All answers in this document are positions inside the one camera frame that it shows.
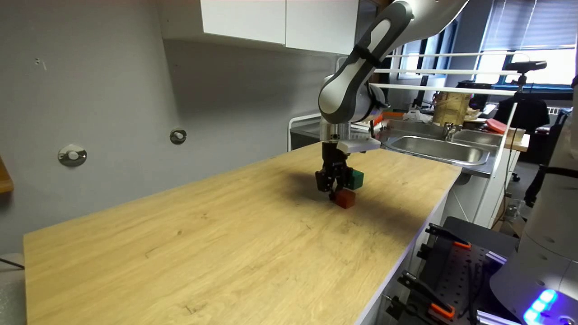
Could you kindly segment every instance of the desk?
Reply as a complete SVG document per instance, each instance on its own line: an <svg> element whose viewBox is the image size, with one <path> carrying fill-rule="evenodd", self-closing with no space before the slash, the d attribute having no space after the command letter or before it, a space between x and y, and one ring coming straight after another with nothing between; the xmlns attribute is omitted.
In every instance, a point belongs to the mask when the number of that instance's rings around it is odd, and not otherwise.
<svg viewBox="0 0 578 325"><path fill-rule="evenodd" d="M28 322L355 323L459 168L356 154L358 202L317 192L322 146L26 235Z"/></svg>

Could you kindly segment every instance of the shelf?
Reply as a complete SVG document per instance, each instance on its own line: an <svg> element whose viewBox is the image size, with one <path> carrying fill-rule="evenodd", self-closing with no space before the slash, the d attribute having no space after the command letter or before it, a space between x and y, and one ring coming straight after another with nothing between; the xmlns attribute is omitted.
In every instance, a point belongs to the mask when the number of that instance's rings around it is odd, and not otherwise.
<svg viewBox="0 0 578 325"><path fill-rule="evenodd" d="M0 159L0 195L13 193L13 190L15 190L13 179Z"/></svg>

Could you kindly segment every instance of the cable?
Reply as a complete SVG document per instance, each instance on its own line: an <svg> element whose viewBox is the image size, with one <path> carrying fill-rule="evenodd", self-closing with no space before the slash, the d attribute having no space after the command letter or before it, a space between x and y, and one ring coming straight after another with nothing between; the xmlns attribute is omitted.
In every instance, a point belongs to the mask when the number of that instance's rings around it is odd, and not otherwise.
<svg viewBox="0 0 578 325"><path fill-rule="evenodd" d="M0 258L0 262L2 262L2 264L8 264L8 266L13 266L13 267L19 267L19 269L24 269L24 266L22 266L22 264L17 264L17 262L11 262L11 260L4 260L4 258Z"/></svg>

